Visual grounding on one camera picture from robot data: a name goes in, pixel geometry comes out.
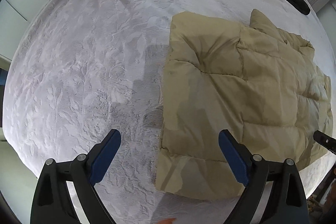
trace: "beige puffer jacket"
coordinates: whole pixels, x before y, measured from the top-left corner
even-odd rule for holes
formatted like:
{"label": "beige puffer jacket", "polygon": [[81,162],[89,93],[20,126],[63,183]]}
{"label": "beige puffer jacket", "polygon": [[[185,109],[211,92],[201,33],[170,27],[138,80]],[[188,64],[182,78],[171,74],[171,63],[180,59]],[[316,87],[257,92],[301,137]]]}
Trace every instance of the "beige puffer jacket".
{"label": "beige puffer jacket", "polygon": [[190,12],[173,16],[164,68],[164,127],[156,188],[197,199],[237,196],[219,148],[229,129],[252,154],[292,158],[301,170],[326,153],[332,134],[329,77],[314,48],[253,10],[250,27]]}

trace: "silver bolt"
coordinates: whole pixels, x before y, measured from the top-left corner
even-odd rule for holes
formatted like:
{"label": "silver bolt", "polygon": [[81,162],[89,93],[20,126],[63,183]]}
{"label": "silver bolt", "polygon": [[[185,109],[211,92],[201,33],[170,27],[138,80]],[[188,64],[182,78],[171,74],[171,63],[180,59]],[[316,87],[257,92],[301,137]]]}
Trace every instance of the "silver bolt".
{"label": "silver bolt", "polygon": [[46,165],[51,165],[53,162],[54,162],[53,159],[47,159],[47,160],[45,161],[45,164],[46,164]]}
{"label": "silver bolt", "polygon": [[80,155],[78,155],[77,159],[79,161],[85,160],[86,159],[86,155],[85,154],[80,154]]}
{"label": "silver bolt", "polygon": [[255,161],[261,161],[261,160],[263,159],[263,157],[260,156],[260,155],[258,155],[258,154],[254,154],[254,155],[253,155],[253,159],[254,159]]}
{"label": "silver bolt", "polygon": [[287,160],[286,160],[286,163],[287,163],[288,165],[294,165],[294,161],[293,161],[292,159],[287,159]]}

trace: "bed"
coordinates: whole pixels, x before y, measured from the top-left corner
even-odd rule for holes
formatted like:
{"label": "bed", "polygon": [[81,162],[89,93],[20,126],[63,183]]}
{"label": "bed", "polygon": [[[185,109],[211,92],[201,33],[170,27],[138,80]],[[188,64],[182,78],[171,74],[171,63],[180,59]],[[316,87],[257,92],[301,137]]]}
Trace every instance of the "bed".
{"label": "bed", "polygon": [[[309,40],[315,63],[335,86],[336,59],[316,14],[302,15],[286,0],[50,0],[9,70],[3,105],[7,141],[38,177],[46,159],[72,160],[116,128],[121,147],[95,188],[118,224],[167,218],[177,218],[174,224],[223,223],[238,198],[199,201],[154,188],[162,70],[174,14],[188,10],[248,25],[253,9]],[[335,100],[333,91],[333,109]],[[328,153],[300,172],[307,197],[334,162]],[[260,220],[269,186],[253,223]]]}

